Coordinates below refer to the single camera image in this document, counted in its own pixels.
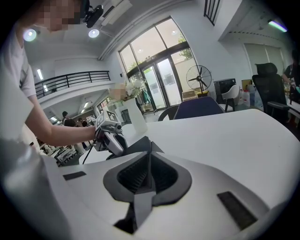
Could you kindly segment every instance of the bottle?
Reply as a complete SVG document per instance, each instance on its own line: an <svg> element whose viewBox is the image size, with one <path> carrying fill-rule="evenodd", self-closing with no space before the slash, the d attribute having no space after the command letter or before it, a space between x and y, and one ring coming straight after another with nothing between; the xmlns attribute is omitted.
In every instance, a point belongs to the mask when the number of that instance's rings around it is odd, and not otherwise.
<svg viewBox="0 0 300 240"><path fill-rule="evenodd" d="M243 100L243 89L240 89L238 105L242 105L243 103L244 103L244 100Z"/></svg>
<svg viewBox="0 0 300 240"><path fill-rule="evenodd" d="M250 94L249 94L249 91L248 91L248 90L244 90L244 93L243 93L243 100L244 100L244 104L245 104L247 107L250 107Z"/></svg>
<svg viewBox="0 0 300 240"><path fill-rule="evenodd" d="M259 110L263 111L263 102L261 96L259 95L257 89L255 89L255 104L254 106Z"/></svg>

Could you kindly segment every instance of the white wall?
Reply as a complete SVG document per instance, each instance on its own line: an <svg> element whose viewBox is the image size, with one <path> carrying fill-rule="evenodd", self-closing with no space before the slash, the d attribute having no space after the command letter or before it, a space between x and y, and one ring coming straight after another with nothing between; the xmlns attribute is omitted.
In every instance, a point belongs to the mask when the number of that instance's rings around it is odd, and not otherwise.
<svg viewBox="0 0 300 240"><path fill-rule="evenodd" d="M54 61L55 76L88 72L88 71L106 71L106 64L98 61L97 58L73 58Z"/></svg>
<svg viewBox="0 0 300 240"><path fill-rule="evenodd" d="M243 43L265 43L266 45L280 47L282 48L285 64L287 65L290 62L291 47L288 40L282 42L259 35L227 34L222 41L218 41L214 26L203 16L203 11L203 7L196 2L188 2L145 20L124 36L123 41L116 47L116 51L109 56L109 62L117 64L119 62L117 60L118 51L121 48L145 31L146 28L168 16L173 18L182 31L191 47L196 63L205 66L211 72L213 80L235 78L237 84L241 85L241 80L252 78ZM209 87L209 90L213 91L213 84Z"/></svg>
<svg viewBox="0 0 300 240"><path fill-rule="evenodd" d="M111 81L124 83L128 79L119 52L113 52L104 62Z"/></svg>
<svg viewBox="0 0 300 240"><path fill-rule="evenodd" d="M282 42L259 35L229 33L220 43L228 51L234 65L236 66L235 78L237 80L252 78L251 66L244 47L245 43L265 44L278 47L281 49L285 68L291 64L292 45L288 42L288 39L286 42Z"/></svg>

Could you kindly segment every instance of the balcony railing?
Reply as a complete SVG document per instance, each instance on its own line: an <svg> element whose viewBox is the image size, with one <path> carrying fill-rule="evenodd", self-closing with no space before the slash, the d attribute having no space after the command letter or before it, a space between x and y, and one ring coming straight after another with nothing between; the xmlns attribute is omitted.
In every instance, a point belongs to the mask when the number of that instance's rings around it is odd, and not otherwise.
<svg viewBox="0 0 300 240"><path fill-rule="evenodd" d="M35 88L37 98L42 98L66 88L71 88L85 83L98 83L110 80L109 71L80 72L49 78L36 83Z"/></svg>
<svg viewBox="0 0 300 240"><path fill-rule="evenodd" d="M215 26L220 0L205 0L204 16Z"/></svg>

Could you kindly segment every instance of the fluorescent light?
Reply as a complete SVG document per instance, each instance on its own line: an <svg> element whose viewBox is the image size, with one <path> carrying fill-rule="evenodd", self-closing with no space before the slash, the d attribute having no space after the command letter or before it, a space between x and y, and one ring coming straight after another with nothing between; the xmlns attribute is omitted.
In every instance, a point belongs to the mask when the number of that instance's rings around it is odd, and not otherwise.
<svg viewBox="0 0 300 240"><path fill-rule="evenodd" d="M280 31L286 32L287 29L285 29L283 26L281 26L279 23L275 22L275 21L271 21L269 22L269 24L277 29L279 29Z"/></svg>
<svg viewBox="0 0 300 240"><path fill-rule="evenodd" d="M90 38L96 38L96 37L98 37L98 35L99 35L99 30L97 30L97 29L93 29L89 32Z"/></svg>
<svg viewBox="0 0 300 240"><path fill-rule="evenodd" d="M35 32L33 29L27 29L23 33L23 39L27 42L33 41L37 37L37 32Z"/></svg>
<svg viewBox="0 0 300 240"><path fill-rule="evenodd" d="M40 79L40 80L43 80L42 72L41 72L40 69L37 70L37 74L38 74L38 76L39 76L39 79Z"/></svg>

